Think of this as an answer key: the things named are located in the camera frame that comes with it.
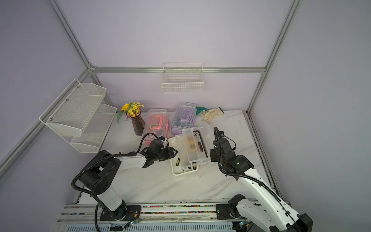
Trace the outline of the white toolbox with clear lid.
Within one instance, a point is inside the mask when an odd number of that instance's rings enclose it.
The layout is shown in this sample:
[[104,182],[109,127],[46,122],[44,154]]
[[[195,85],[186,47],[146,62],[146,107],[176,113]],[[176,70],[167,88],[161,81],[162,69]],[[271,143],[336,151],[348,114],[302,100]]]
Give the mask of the white toolbox with clear lid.
[[173,175],[183,177],[197,172],[200,166],[210,163],[213,140],[212,128],[206,123],[183,129],[181,134],[169,138],[170,147],[178,151],[170,160]]

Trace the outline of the pink toolbox with clear lid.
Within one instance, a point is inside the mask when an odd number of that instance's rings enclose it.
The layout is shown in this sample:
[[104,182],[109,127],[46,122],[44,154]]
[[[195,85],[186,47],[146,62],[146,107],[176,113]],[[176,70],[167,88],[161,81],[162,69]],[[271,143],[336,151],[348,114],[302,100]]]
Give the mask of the pink toolbox with clear lid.
[[165,109],[151,109],[148,111],[143,136],[154,133],[157,137],[167,138],[169,117]]

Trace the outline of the purple toolbox with clear lid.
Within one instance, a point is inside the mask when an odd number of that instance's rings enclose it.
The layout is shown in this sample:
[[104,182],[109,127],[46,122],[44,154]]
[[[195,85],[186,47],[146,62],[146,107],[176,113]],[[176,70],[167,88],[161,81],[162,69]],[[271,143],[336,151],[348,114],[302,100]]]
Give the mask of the purple toolbox with clear lid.
[[170,132],[173,136],[182,133],[182,129],[192,128],[196,116],[196,104],[180,102],[176,108],[174,118],[170,124]]

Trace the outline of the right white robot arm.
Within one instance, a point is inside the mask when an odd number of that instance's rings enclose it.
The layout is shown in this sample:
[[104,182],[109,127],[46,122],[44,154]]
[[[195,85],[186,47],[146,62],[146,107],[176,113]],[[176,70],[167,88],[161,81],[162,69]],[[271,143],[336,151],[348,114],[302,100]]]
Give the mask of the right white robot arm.
[[211,161],[217,162],[219,171],[245,186],[261,204],[258,208],[241,194],[229,201],[228,214],[233,218],[244,217],[265,232],[310,232],[313,220],[307,214],[299,214],[289,206],[262,179],[253,163],[244,155],[236,155],[229,139],[217,127],[214,128],[214,148]]

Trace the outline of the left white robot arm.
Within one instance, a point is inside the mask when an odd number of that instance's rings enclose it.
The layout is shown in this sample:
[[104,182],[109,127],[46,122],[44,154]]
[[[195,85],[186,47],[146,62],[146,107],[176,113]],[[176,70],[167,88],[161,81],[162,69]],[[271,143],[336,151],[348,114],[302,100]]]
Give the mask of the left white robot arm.
[[125,201],[112,186],[118,171],[144,169],[156,161],[170,160],[177,154],[178,150],[171,147],[165,137],[159,137],[152,132],[142,137],[136,151],[111,154],[106,150],[101,150],[97,153],[71,181],[73,189],[88,194],[97,202],[94,213],[96,231],[100,231],[99,207],[107,211],[116,221],[123,220],[129,215]]

